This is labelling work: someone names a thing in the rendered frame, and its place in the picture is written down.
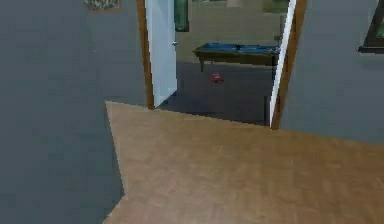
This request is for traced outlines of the white room door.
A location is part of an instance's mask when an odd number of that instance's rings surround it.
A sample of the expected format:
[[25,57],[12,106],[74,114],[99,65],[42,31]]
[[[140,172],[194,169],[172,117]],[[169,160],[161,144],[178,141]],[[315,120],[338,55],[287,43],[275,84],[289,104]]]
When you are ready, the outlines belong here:
[[174,0],[145,0],[154,106],[177,90]]

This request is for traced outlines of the blue top wooden table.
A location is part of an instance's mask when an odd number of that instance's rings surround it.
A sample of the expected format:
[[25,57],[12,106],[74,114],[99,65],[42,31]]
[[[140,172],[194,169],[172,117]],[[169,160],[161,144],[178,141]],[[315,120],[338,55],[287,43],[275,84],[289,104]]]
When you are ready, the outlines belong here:
[[276,66],[278,63],[279,46],[240,44],[239,51],[235,46],[236,44],[209,42],[195,48],[193,53],[199,60],[201,71],[207,61],[262,66]]

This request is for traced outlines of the green framed window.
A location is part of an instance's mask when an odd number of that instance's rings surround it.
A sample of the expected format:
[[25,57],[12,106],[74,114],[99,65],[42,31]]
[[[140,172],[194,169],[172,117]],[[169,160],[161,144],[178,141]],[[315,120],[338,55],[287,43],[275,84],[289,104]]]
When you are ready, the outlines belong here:
[[188,0],[174,0],[174,22],[177,32],[189,31]]

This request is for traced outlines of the dark framed window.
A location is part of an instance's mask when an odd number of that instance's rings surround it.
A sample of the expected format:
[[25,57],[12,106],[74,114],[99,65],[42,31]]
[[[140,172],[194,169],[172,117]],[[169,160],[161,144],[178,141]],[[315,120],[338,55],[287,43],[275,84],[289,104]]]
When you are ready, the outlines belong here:
[[384,54],[384,0],[378,0],[360,53]]

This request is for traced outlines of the brown wooden door frame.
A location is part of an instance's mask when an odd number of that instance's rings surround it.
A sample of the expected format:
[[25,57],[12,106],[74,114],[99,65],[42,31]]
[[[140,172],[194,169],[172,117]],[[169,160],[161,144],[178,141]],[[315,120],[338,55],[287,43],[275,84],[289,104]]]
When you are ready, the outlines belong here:
[[[155,100],[153,93],[153,78],[151,71],[145,0],[135,0],[135,2],[137,7],[137,18],[144,68],[146,107],[150,110],[154,110]],[[289,2],[288,12],[286,15],[286,25],[283,34],[283,43],[281,44],[279,60],[277,63],[277,72],[281,75],[281,77],[274,82],[272,98],[269,103],[269,127],[273,130],[278,130],[280,128],[282,111],[284,109],[286,93],[288,92],[292,66],[295,61],[297,40],[300,38],[301,26],[304,21],[306,6],[307,0],[290,0]]]

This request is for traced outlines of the framed wall picture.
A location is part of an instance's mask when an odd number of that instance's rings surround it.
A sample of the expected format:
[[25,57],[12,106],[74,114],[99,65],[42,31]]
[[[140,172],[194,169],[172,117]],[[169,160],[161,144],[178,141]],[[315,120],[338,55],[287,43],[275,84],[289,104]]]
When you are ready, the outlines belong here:
[[88,11],[91,12],[119,12],[121,0],[83,0]]

